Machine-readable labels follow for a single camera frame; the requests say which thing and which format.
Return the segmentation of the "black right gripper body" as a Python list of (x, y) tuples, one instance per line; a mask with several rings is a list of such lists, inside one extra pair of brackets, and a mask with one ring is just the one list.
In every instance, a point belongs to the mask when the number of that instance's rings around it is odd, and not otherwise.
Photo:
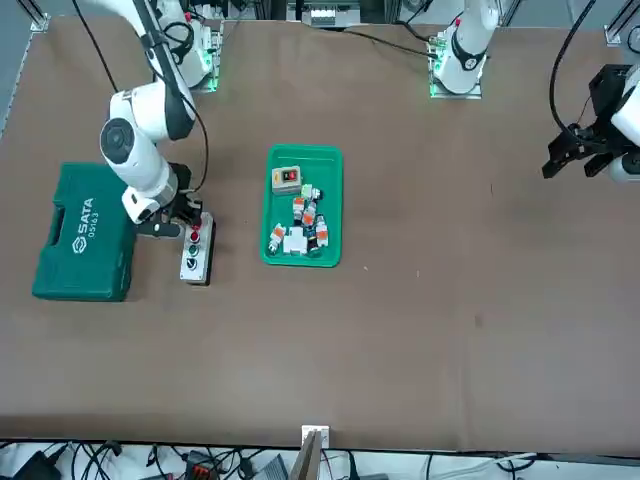
[(187, 165), (180, 163), (172, 163), (171, 169), (176, 175), (177, 190), (174, 196), (174, 200), (177, 200), (181, 196), (185, 196), (191, 192), (190, 182), (192, 178), (192, 172)]

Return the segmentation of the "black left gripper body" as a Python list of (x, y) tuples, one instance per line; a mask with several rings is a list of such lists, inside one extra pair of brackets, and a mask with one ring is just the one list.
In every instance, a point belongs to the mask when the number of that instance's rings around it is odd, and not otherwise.
[(631, 148), (631, 141), (611, 123), (630, 69), (628, 64), (606, 64), (589, 82), (595, 121), (580, 130), (585, 153), (625, 152)]

